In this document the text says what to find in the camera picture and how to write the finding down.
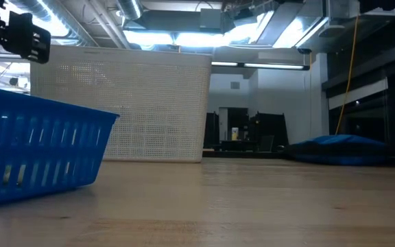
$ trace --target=vent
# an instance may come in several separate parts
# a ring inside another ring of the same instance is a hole
[[[231,82],[231,89],[240,89],[240,82]]]

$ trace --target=wooden surface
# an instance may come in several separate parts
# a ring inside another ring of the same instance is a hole
[[[395,169],[104,163],[94,185],[1,206],[0,246],[395,246]]]

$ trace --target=basket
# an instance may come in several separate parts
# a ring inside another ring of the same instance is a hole
[[[117,117],[0,90],[0,202],[93,183]]]
[[[196,163],[202,159],[211,57],[51,46],[32,64],[32,95],[120,114],[105,159]]]

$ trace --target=blue plastic basket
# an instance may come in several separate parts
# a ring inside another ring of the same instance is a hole
[[[93,183],[117,117],[0,90],[0,202]]]

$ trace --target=white perforated panel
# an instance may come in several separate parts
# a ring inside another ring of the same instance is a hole
[[[32,95],[120,114],[107,159],[199,162],[210,74],[209,56],[53,46]]]

